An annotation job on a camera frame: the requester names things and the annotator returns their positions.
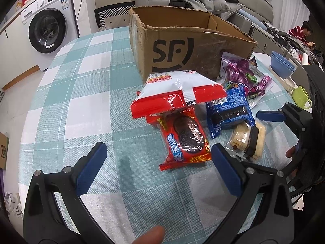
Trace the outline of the left hand fingertip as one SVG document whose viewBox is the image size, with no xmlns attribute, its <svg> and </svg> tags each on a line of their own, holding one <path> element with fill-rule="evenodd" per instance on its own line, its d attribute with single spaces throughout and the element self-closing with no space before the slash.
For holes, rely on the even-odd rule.
<svg viewBox="0 0 325 244">
<path fill-rule="evenodd" d="M 145 234 L 135 239 L 132 244 L 161 244 L 165 236 L 165 229 L 158 225 L 151 228 Z"/>
</svg>

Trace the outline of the right hand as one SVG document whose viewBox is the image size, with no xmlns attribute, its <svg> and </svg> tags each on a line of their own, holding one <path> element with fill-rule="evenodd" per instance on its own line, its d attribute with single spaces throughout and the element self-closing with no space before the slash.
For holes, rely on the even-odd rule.
<svg viewBox="0 0 325 244">
<path fill-rule="evenodd" d="M 292 148 L 290 148 L 286 153 L 285 153 L 285 156 L 287 158 L 292 158 L 295 153 L 297 151 L 297 145 L 293 146 Z M 289 175 L 289 178 L 292 180 L 293 178 L 295 178 L 296 176 L 296 173 L 297 173 L 297 169 L 295 169 L 290 175 Z"/>
</svg>

